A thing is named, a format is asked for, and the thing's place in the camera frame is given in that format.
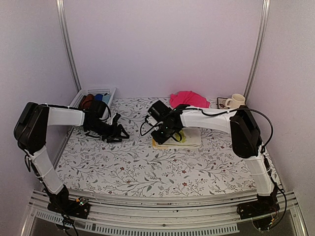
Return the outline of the pink towel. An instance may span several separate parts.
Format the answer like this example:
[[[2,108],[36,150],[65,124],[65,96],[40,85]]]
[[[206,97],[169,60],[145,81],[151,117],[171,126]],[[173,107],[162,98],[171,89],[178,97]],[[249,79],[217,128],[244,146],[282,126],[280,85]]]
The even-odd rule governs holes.
[[[205,97],[193,91],[180,91],[176,94],[171,94],[169,103],[173,108],[181,104],[186,104],[200,108],[210,107],[210,102]]]

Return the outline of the right robot arm white sleeve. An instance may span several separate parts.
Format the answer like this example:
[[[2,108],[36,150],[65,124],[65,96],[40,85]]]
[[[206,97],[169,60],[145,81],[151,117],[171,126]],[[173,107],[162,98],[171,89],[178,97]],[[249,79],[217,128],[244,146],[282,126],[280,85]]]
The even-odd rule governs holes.
[[[172,109],[159,100],[147,113],[157,121],[155,126],[151,126],[150,134],[158,130],[167,118],[180,119],[183,128],[206,128],[230,134],[232,150],[245,161],[257,191],[255,201],[237,206],[237,213],[241,219],[280,210],[277,199],[279,187],[272,178],[271,167],[265,156],[267,142],[262,141],[253,112],[253,109],[245,105],[236,109],[220,110],[181,104]]]

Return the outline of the green and cream patterned towel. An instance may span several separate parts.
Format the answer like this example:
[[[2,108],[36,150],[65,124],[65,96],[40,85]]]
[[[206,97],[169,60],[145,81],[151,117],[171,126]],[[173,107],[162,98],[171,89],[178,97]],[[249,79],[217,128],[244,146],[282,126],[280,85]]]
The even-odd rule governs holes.
[[[182,140],[174,141],[172,138],[162,145],[159,145],[154,139],[152,144],[154,149],[194,149],[202,146],[201,131],[198,128],[184,128],[180,131]]]

